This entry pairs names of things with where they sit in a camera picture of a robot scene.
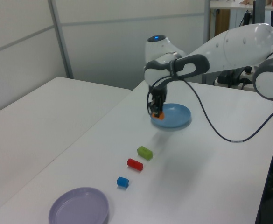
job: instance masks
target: blue cube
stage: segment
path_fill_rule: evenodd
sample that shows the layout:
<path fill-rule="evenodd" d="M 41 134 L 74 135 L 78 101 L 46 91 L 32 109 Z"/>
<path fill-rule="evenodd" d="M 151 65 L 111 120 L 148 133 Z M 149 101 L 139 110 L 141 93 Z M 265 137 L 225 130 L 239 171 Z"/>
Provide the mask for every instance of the blue cube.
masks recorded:
<path fill-rule="evenodd" d="M 129 185 L 129 180 L 127 178 L 124 177 L 119 177 L 117 180 L 117 185 L 127 188 Z"/>

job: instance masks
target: white table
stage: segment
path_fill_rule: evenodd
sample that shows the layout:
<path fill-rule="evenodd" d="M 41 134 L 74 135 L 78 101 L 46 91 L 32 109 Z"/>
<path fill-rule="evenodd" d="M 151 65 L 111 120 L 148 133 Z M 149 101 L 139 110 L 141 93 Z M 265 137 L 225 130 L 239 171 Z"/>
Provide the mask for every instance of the white table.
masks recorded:
<path fill-rule="evenodd" d="M 55 78 L 0 111 L 0 207 L 130 91 Z"/>
<path fill-rule="evenodd" d="M 226 1 L 226 0 L 219 0 L 219 1 L 210 1 L 210 9 L 252 9 L 253 5 L 244 5 L 240 4 L 243 0 L 235 0 L 235 1 Z M 273 11 L 273 6 L 271 4 L 265 5 L 265 10 Z"/>
<path fill-rule="evenodd" d="M 214 126 L 225 137 L 251 135 L 273 112 L 255 92 L 192 84 Z M 252 139 L 229 143 L 208 124 L 183 82 L 168 85 L 168 103 L 186 105 L 191 124 L 181 130 L 152 125 L 143 82 L 0 208 L 0 224 L 47 224 L 53 202 L 68 190 L 94 187 L 110 205 L 106 223 L 254 224 L 273 155 L 273 117 Z M 153 151 L 146 161 L 137 148 Z M 144 164 L 141 172 L 127 159 Z M 119 189 L 119 176 L 130 186 Z"/>

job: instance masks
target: plate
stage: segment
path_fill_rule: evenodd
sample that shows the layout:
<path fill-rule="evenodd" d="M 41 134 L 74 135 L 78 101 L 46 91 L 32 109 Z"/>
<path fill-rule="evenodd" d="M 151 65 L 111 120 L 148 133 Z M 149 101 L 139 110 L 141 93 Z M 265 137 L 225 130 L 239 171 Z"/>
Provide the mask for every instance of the plate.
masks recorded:
<path fill-rule="evenodd" d="M 102 224 L 108 214 L 106 196 L 95 188 L 77 188 L 60 196 L 49 212 L 50 224 Z"/>
<path fill-rule="evenodd" d="M 181 104 L 164 104 L 163 113 L 163 120 L 151 116 L 152 123 L 160 127 L 175 128 L 187 125 L 191 119 L 190 110 Z"/>

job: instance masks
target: blue plate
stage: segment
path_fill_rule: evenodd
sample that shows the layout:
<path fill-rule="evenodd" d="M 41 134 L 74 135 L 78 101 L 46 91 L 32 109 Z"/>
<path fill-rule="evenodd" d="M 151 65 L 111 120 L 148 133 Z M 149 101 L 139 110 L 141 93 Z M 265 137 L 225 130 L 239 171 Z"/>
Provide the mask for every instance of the blue plate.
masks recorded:
<path fill-rule="evenodd" d="M 191 119 L 190 110 L 181 104 L 164 104 L 163 113 L 163 120 L 151 116 L 152 123 L 160 127 L 175 128 L 187 125 Z"/>

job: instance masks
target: green block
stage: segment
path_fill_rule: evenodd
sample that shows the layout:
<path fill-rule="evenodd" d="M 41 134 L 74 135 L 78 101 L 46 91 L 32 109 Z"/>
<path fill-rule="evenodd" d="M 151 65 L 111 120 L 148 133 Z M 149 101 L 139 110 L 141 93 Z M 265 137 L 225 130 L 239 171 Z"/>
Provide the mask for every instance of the green block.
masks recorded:
<path fill-rule="evenodd" d="M 137 154 L 141 157 L 145 158 L 146 160 L 150 160 L 153 157 L 153 153 L 151 150 L 141 146 L 137 149 Z"/>

